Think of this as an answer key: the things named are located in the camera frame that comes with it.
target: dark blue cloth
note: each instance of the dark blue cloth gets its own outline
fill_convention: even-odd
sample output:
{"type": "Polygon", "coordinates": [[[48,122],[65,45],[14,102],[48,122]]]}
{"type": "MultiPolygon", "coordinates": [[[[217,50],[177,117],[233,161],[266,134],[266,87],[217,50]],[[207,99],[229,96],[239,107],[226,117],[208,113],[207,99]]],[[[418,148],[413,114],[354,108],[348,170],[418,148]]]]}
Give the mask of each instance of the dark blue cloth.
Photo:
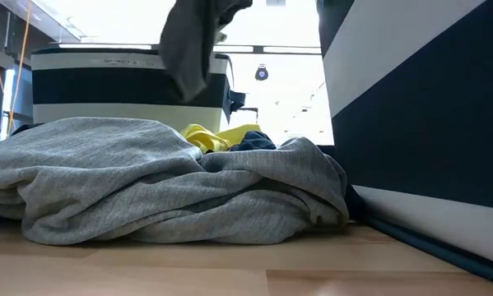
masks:
{"type": "Polygon", "coordinates": [[[275,150],[277,147],[264,132],[246,132],[244,139],[240,144],[232,146],[230,151],[248,151],[248,150],[275,150]]]}

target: yellow cloth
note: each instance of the yellow cloth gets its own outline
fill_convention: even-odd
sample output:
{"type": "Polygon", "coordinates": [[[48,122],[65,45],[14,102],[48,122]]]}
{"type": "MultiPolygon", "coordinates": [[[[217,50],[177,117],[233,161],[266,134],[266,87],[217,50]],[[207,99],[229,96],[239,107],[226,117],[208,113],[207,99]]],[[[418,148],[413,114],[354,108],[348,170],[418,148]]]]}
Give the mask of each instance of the yellow cloth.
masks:
{"type": "Polygon", "coordinates": [[[191,144],[200,148],[203,153],[208,150],[214,152],[228,151],[233,145],[238,145],[249,131],[261,132],[258,124],[245,124],[227,131],[214,134],[201,125],[190,124],[180,134],[191,144]]]}

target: gray fabric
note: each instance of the gray fabric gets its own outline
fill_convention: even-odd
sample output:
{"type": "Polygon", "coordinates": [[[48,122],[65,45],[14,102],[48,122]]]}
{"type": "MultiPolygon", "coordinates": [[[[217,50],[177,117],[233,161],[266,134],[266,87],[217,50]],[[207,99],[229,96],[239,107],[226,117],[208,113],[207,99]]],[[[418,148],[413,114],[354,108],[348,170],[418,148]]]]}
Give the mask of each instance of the gray fabric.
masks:
{"type": "Polygon", "coordinates": [[[45,244],[279,243],[342,228],[345,186],[305,138],[202,155],[159,122],[69,118],[0,142],[0,216],[45,244]]]}
{"type": "Polygon", "coordinates": [[[177,0],[167,17],[159,55],[183,102],[206,87],[210,57],[218,30],[252,0],[177,0]]]}

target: floor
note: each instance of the floor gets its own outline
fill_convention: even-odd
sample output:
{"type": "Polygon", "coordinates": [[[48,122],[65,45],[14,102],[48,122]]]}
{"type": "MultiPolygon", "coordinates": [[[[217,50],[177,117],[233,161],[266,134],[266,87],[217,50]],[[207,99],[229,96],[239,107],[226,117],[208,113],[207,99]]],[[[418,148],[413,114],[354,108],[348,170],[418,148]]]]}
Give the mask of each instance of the floor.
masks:
{"type": "Polygon", "coordinates": [[[493,284],[364,226],[274,246],[49,247],[0,222],[0,296],[493,295],[493,284]]]}

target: gray blanket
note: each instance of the gray blanket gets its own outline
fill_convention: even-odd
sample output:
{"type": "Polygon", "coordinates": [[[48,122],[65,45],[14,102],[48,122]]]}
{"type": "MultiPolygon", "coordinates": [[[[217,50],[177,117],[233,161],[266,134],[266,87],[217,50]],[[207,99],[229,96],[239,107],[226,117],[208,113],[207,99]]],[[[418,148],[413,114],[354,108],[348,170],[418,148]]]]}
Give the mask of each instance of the gray blanket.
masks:
{"type": "Polygon", "coordinates": [[[345,186],[305,138],[202,155],[159,122],[71,118],[0,142],[0,216],[37,243],[279,243],[342,228],[345,186]]]}

